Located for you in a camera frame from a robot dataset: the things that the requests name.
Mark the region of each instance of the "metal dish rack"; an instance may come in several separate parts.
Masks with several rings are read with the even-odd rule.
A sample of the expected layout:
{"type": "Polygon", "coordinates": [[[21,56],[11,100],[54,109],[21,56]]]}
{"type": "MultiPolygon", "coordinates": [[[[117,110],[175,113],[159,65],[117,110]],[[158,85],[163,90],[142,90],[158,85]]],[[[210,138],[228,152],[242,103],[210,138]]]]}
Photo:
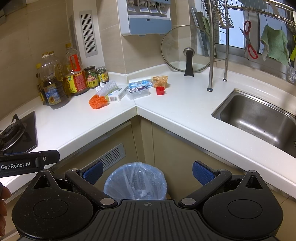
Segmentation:
{"type": "MultiPolygon", "coordinates": [[[[241,10],[265,15],[278,19],[289,24],[296,29],[296,12],[295,10],[283,3],[275,0],[201,0],[204,9],[208,15],[211,26],[211,49],[214,49],[214,25],[226,29],[226,56],[225,72],[223,81],[227,81],[228,61],[229,61],[229,29],[233,28],[228,9],[241,10]]],[[[207,91],[213,91],[213,71],[215,52],[211,51],[210,56],[210,77],[207,91]]]]}

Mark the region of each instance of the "clear plastic trash bag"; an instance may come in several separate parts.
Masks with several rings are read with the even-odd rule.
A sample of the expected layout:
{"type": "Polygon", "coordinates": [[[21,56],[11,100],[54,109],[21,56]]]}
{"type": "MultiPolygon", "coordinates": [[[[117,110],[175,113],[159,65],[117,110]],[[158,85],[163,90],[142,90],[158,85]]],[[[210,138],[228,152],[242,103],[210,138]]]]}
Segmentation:
{"type": "Polygon", "coordinates": [[[106,180],[104,193],[119,202],[121,199],[166,199],[164,174],[151,165],[134,162],[116,169],[106,180]]]}

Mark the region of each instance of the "wire shelf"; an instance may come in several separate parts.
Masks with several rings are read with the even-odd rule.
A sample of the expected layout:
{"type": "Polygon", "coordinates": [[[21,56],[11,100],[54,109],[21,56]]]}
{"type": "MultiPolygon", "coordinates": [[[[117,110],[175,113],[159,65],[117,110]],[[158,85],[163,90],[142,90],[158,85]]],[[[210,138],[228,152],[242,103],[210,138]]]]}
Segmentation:
{"type": "Polygon", "coordinates": [[[209,1],[212,3],[213,22],[222,29],[234,28],[224,0],[201,0],[209,17],[209,1]]]}
{"type": "Polygon", "coordinates": [[[262,14],[296,28],[296,13],[290,6],[275,0],[227,0],[228,9],[262,14]]]}

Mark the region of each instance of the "kitchen sink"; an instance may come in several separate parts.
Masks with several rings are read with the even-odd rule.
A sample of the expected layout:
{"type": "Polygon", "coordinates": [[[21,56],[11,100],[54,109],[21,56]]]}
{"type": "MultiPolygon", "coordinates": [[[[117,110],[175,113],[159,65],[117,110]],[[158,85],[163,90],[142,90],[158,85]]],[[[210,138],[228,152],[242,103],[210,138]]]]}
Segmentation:
{"type": "Polygon", "coordinates": [[[234,90],[212,114],[296,158],[295,116],[264,100],[234,90]]]}

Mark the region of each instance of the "rack leg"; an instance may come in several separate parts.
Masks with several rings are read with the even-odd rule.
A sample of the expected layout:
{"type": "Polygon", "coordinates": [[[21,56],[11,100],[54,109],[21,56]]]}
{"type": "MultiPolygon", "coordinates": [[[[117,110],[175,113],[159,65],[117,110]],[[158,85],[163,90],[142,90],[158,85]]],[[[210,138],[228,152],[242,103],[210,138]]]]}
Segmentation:
{"type": "Polygon", "coordinates": [[[214,72],[214,58],[215,58],[215,36],[214,36],[214,20],[213,20],[213,8],[212,8],[212,0],[209,0],[209,17],[210,17],[210,27],[211,27],[211,56],[210,56],[210,75],[209,75],[209,87],[207,91],[212,92],[212,84],[213,84],[213,72],[214,72]]]}
{"type": "Polygon", "coordinates": [[[228,61],[229,61],[229,29],[226,29],[226,56],[225,56],[225,71],[223,81],[227,81],[228,72],[228,61]]]}

